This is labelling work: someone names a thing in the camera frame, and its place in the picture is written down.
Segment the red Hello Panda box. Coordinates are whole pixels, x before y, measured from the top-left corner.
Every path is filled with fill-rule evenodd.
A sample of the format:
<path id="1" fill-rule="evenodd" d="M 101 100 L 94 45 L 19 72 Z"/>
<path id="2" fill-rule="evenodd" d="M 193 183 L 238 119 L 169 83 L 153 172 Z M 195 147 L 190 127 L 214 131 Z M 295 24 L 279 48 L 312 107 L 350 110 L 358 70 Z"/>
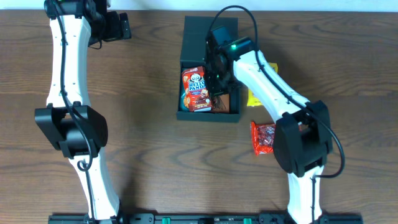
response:
<path id="1" fill-rule="evenodd" d="M 185 94 L 183 104 L 190 112 L 204 112 L 212 109 L 212 101 L 205 85 L 204 75 L 204 67 L 188 68 L 182 72 Z"/>

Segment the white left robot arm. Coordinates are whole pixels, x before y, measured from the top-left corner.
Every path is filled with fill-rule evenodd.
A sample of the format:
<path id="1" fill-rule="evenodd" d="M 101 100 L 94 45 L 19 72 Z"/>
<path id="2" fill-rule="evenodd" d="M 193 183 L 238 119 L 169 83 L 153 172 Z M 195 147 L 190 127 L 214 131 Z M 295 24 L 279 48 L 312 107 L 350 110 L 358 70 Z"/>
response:
<path id="1" fill-rule="evenodd" d="M 109 11 L 110 5 L 110 0 L 44 2 L 53 40 L 52 81 L 35 122 L 76 170 L 88 202 L 88 213 L 51 215 L 49 223 L 130 222 L 106 165 L 108 125 L 91 107 L 87 87 L 88 49 L 131 38 L 127 14 Z"/>

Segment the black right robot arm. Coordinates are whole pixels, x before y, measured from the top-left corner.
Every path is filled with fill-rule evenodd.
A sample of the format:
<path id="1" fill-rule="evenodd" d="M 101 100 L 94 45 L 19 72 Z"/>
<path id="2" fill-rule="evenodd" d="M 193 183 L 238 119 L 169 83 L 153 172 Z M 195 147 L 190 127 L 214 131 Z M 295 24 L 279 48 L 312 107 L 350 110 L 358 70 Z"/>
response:
<path id="1" fill-rule="evenodd" d="M 310 102 L 286 84 L 248 38 L 207 37 L 206 85 L 211 96 L 244 84 L 275 123 L 274 156 L 289 181 L 287 211 L 295 223 L 320 218 L 320 184 L 327 155 L 333 150 L 328 108 Z"/>

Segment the yellow Hacks candy bag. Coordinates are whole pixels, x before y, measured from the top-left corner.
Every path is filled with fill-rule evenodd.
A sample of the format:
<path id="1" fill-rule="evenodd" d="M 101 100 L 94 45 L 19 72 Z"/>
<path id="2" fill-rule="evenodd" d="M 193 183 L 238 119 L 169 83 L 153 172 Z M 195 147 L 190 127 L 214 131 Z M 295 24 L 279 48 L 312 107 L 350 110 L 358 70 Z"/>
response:
<path id="1" fill-rule="evenodd" d="M 269 62 L 269 66 L 271 67 L 271 69 L 273 69 L 274 72 L 278 73 L 279 67 L 277 63 Z M 246 106 L 247 107 L 262 106 L 263 97 L 264 97 L 263 92 L 261 91 L 254 92 L 248 88 L 248 100 Z"/>

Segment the brown chocolate stick box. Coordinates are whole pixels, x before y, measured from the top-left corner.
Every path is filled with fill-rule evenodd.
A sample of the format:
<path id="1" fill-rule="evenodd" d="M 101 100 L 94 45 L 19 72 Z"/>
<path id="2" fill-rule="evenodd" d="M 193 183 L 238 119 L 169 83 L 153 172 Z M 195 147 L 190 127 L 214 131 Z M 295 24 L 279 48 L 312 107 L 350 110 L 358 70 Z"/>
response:
<path id="1" fill-rule="evenodd" d="M 212 98 L 212 113 L 226 113 L 229 114 L 229 94 L 214 96 Z"/>

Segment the teal cookie packet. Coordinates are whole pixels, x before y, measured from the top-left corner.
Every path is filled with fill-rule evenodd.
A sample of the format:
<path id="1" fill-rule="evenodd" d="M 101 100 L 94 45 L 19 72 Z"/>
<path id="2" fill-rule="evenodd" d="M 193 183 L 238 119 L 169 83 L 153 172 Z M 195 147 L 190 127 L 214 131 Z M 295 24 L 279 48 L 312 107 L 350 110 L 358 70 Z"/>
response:
<path id="1" fill-rule="evenodd" d="M 181 91 L 180 91 L 180 110 L 190 111 L 190 91 L 188 89 L 188 78 L 184 75 L 188 68 L 182 70 L 181 74 Z"/>

